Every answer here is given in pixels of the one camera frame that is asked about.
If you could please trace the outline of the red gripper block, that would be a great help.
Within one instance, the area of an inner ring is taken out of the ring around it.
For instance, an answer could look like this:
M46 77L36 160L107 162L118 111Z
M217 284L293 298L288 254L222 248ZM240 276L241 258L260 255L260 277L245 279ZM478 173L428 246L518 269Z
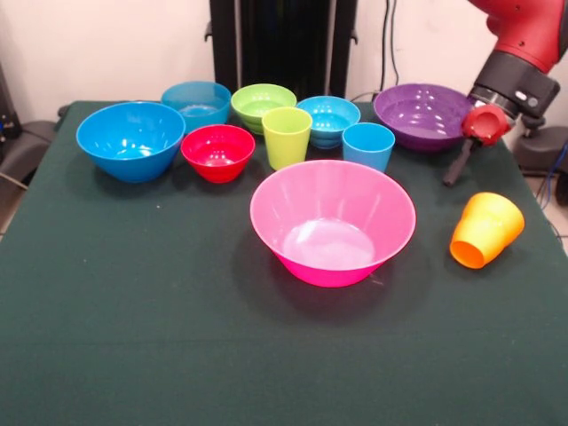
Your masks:
M510 131L509 118L496 105L473 107L466 115L461 125L466 138L473 138L483 146L494 145L502 136ZM453 186L465 168L473 147L473 140L466 139L458 157L452 162L446 172L443 183Z

